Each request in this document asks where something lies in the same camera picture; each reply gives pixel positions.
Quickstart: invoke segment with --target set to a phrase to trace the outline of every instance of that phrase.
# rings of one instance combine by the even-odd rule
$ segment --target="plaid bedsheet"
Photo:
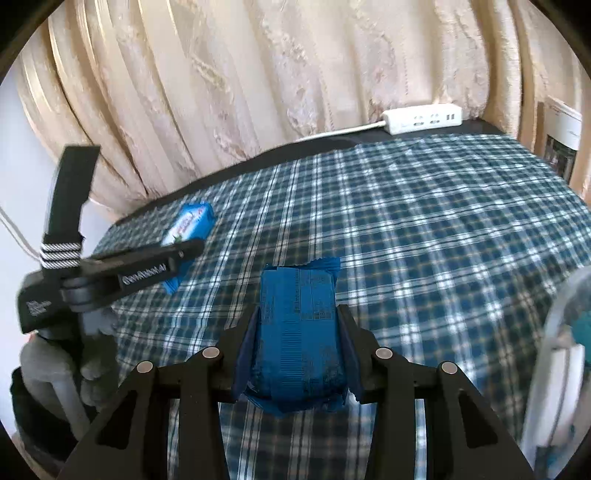
[[[435,135],[359,145],[224,181],[114,226],[98,251],[161,239],[181,206],[218,216],[176,294],[118,301],[121,378],[141,360],[181,362],[214,344],[266,263],[337,256],[337,303],[410,361],[457,362],[519,438],[545,315],[560,283],[591,263],[591,214],[514,140]],[[363,478],[375,409],[278,419],[245,399],[220,406],[235,479]],[[177,466],[177,411],[170,473]],[[417,404],[417,478],[425,475]]]

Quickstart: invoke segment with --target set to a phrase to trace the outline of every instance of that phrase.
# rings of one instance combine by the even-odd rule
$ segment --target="beige curtain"
[[[102,146],[92,197],[115,216],[388,108],[454,102],[531,150],[546,95],[591,122],[587,74],[529,0],[66,0],[18,68],[54,158]],[[586,200],[590,157],[584,137]]]

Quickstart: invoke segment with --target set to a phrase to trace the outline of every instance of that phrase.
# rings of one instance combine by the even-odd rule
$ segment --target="power outlet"
[[[453,127],[462,124],[462,109],[453,103],[408,106],[386,110],[385,129],[390,135],[416,132],[430,128]]]

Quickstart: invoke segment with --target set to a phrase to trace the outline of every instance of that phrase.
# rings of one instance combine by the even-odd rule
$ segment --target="blue wrapper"
[[[245,394],[266,412],[343,406],[347,385],[340,353],[335,284],[339,258],[267,266],[251,382]]]
[[[213,214],[213,208],[209,203],[203,202],[185,205],[179,212],[170,230],[164,235],[164,239],[160,242],[160,245],[171,245],[193,238],[205,240],[212,231],[215,223],[216,218]],[[169,295],[172,295],[178,290],[193,262],[194,260],[183,262],[178,269],[179,274],[176,277],[162,282],[163,287]]]

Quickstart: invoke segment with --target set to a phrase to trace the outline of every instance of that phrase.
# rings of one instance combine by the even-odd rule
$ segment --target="white power strip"
[[[386,110],[382,114],[384,127],[390,135],[416,132],[431,128],[454,127],[462,124],[462,109],[453,103],[408,106]]]
[[[453,103],[434,103],[432,105],[418,105],[386,110],[379,122],[360,127],[345,128],[333,132],[322,132],[309,137],[303,137],[296,142],[315,138],[346,135],[372,128],[384,127],[390,135],[429,130],[431,128],[455,127],[462,124],[462,109]]]

